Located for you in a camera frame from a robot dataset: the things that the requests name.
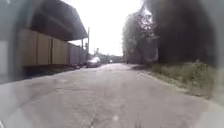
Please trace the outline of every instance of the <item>roadside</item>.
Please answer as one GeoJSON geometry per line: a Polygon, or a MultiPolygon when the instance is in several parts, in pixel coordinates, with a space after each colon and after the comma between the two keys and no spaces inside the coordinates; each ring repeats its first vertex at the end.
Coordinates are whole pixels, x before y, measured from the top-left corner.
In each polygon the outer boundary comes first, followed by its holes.
{"type": "Polygon", "coordinates": [[[179,65],[152,63],[132,68],[184,88],[187,94],[205,99],[211,98],[216,82],[216,69],[199,61],[179,65]]]}

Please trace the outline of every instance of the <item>road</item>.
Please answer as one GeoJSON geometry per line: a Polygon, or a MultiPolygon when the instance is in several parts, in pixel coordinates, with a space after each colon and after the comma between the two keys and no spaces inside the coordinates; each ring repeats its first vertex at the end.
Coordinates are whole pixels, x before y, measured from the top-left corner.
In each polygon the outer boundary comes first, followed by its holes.
{"type": "Polygon", "coordinates": [[[0,86],[5,128],[223,128],[223,108],[123,64],[0,86]]]}

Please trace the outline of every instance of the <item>grass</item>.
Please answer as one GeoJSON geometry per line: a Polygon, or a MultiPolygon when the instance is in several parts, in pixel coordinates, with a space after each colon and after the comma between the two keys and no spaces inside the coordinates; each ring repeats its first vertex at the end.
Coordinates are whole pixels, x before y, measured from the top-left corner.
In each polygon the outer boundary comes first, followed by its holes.
{"type": "Polygon", "coordinates": [[[154,63],[149,69],[156,77],[187,89],[191,95],[206,99],[212,95],[216,70],[200,61],[178,65],[154,63]]]}

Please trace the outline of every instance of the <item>foliage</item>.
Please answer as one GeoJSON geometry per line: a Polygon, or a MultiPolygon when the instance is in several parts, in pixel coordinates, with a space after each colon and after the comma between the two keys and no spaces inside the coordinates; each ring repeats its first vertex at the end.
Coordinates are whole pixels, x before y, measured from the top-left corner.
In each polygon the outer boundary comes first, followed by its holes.
{"type": "Polygon", "coordinates": [[[141,11],[128,16],[123,28],[122,46],[125,59],[133,59],[136,52],[141,54],[141,42],[153,36],[153,24],[150,19],[151,15],[143,15],[141,11]]]}
{"type": "Polygon", "coordinates": [[[211,97],[216,71],[207,64],[196,61],[177,65],[152,64],[150,67],[155,74],[183,83],[181,87],[187,88],[193,95],[211,97]]]}

